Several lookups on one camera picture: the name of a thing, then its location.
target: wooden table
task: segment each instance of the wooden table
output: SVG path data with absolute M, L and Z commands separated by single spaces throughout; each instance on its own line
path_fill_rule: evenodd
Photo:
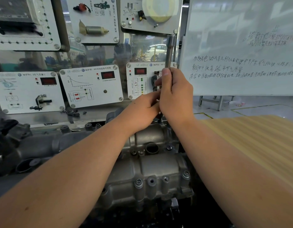
M 293 122 L 275 115 L 201 122 L 293 187 Z

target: red digital display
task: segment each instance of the red digital display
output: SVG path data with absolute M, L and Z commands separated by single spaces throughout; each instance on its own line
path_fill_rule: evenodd
M 114 71 L 101 72 L 102 79 L 115 78 Z
M 135 75 L 146 75 L 146 68 L 135 68 Z
M 41 77 L 42 85 L 56 85 L 57 80 L 55 77 Z

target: person's left arm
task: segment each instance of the person's left arm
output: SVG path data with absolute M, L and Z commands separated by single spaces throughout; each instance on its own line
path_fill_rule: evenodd
M 3 195 L 0 227 L 79 227 L 97 202 L 126 140 L 159 113 L 159 95 L 140 96 L 114 120 Z

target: floor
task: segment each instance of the floor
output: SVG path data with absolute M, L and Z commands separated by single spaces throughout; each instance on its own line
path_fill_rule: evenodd
M 214 96 L 203 96 L 213 99 Z M 229 104 L 231 96 L 224 96 L 220 111 L 217 104 L 202 102 L 198 106 L 199 96 L 193 98 L 193 112 L 197 119 L 233 118 L 254 115 L 277 115 L 293 121 L 293 96 L 235 96 L 234 101 L 245 103 Z

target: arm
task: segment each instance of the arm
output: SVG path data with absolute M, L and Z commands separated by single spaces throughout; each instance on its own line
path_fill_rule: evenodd
M 293 189 L 193 115 L 193 87 L 162 71 L 160 109 L 213 198 L 238 227 L 293 227 Z
M 0 227 L 79 227 L 98 200 L 126 140 L 158 114 L 158 97 L 153 92 L 137 98 L 117 118 L 3 195 Z

